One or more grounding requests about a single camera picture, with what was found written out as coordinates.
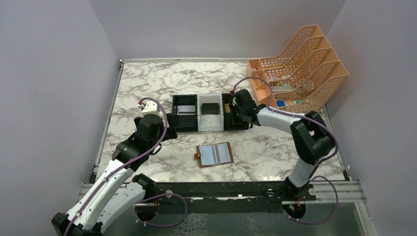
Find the gold card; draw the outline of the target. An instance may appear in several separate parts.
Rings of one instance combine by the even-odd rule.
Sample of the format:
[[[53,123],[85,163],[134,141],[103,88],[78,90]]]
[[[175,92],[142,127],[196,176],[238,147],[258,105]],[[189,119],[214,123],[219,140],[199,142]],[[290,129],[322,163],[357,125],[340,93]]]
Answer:
[[[230,104],[225,103],[224,104],[224,113],[230,113],[231,109],[230,109]]]

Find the brown leather card holder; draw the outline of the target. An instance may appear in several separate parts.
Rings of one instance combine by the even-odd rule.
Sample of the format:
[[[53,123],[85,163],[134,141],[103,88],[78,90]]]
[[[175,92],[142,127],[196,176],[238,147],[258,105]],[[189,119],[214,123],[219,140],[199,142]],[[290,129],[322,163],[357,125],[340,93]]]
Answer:
[[[194,159],[198,161],[200,168],[234,163],[229,142],[197,146]]]

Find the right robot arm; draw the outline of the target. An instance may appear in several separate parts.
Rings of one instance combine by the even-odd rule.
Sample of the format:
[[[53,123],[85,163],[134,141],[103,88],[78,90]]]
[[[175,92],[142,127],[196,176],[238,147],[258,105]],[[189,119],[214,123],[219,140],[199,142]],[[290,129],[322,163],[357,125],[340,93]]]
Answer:
[[[233,124],[265,126],[292,135],[298,160],[284,180],[284,192],[287,196],[299,195],[310,182],[319,161],[337,146],[321,116],[314,111],[305,115],[291,114],[265,104],[257,105],[246,89],[231,92],[231,96],[229,107]]]

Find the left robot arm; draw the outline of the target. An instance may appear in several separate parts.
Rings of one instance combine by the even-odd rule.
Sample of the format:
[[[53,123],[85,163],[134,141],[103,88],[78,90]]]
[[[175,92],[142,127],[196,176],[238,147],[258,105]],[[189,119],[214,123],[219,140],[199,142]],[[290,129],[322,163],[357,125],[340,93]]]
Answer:
[[[117,145],[107,168],[87,194],[66,213],[57,213],[52,225],[59,236],[101,236],[134,203],[142,200],[155,182],[134,175],[162,142],[177,138],[173,116],[147,114],[134,118],[137,130]]]

